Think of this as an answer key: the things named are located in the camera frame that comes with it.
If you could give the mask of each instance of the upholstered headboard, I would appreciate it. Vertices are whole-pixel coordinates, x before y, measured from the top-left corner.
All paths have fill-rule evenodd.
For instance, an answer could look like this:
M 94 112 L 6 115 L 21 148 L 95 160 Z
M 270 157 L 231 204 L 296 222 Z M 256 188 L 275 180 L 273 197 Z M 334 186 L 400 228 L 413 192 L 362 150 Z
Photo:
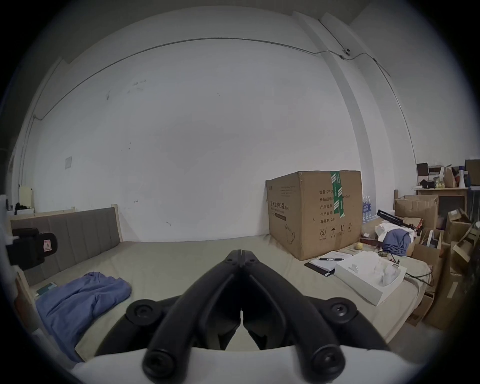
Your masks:
M 11 226 L 12 229 L 37 228 L 40 232 L 52 232 L 57 237 L 57 252 L 47 256 L 44 263 L 24 271 L 29 285 L 97 256 L 121 242 L 115 206 L 25 219 L 17 216 L 11 220 Z

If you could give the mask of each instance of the mattress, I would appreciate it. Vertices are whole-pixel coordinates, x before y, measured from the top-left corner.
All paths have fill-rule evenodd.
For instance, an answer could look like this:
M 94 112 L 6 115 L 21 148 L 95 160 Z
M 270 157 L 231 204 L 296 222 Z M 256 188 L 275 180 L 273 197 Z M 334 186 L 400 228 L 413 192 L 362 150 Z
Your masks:
M 305 267 L 306 261 L 295 259 L 270 235 L 189 242 L 122 242 L 31 288 L 36 290 L 51 281 L 60 286 L 93 271 L 121 277 L 132 286 L 131 296 L 98 318 L 77 344 L 77 353 L 87 361 L 95 355 L 103 338 L 125 314 L 130 303 L 139 299 L 162 300 L 181 295 L 235 249 L 252 251 L 262 263 L 278 272 L 304 295 L 352 300 L 387 342 L 417 307 L 426 288 L 418 280 L 405 279 L 398 289 L 375 307 L 336 276 L 325 277 Z M 413 276 L 429 272 L 428 266 L 422 261 L 409 257 L 400 259 L 401 265 Z M 258 348 L 243 326 L 228 345 L 228 350 L 255 349 Z

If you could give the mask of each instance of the paper label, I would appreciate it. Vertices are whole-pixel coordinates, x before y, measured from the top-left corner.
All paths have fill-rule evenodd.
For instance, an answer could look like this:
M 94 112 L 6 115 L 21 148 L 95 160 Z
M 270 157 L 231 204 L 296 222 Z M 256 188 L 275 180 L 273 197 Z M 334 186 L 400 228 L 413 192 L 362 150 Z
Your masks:
M 50 240 L 43 240 L 43 252 L 49 252 L 52 250 L 52 243 Z
M 330 172 L 332 178 L 332 187 L 333 187 L 333 213 L 340 214 L 340 217 L 345 216 L 343 211 L 343 191 L 342 191 L 342 181 L 340 180 L 340 172 Z
M 457 285 L 458 285 L 458 281 L 452 283 L 452 286 L 450 287 L 450 290 L 448 291 L 447 299 L 451 299 L 453 297 L 453 294 L 455 293 Z

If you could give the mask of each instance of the blue cloth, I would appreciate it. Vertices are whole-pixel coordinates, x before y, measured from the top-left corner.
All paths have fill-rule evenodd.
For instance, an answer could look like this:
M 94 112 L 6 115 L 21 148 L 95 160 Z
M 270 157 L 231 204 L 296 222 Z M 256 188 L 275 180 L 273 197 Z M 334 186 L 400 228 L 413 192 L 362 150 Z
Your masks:
M 124 301 L 132 289 L 123 279 L 90 272 L 41 295 L 36 301 L 40 318 L 63 353 L 72 361 L 83 332 L 104 312 Z
M 393 255 L 405 256 L 410 243 L 411 239 L 407 231 L 404 231 L 403 229 L 393 229 L 388 231 L 385 235 L 382 249 L 384 252 Z

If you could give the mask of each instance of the white bottle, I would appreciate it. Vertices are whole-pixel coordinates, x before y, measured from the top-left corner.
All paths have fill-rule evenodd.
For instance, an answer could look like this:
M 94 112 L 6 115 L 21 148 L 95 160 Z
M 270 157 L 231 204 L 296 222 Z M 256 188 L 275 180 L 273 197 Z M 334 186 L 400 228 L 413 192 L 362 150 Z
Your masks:
M 458 181 L 458 187 L 465 188 L 465 178 L 463 177 L 463 166 L 458 167 L 458 173 L 460 176 L 460 180 Z

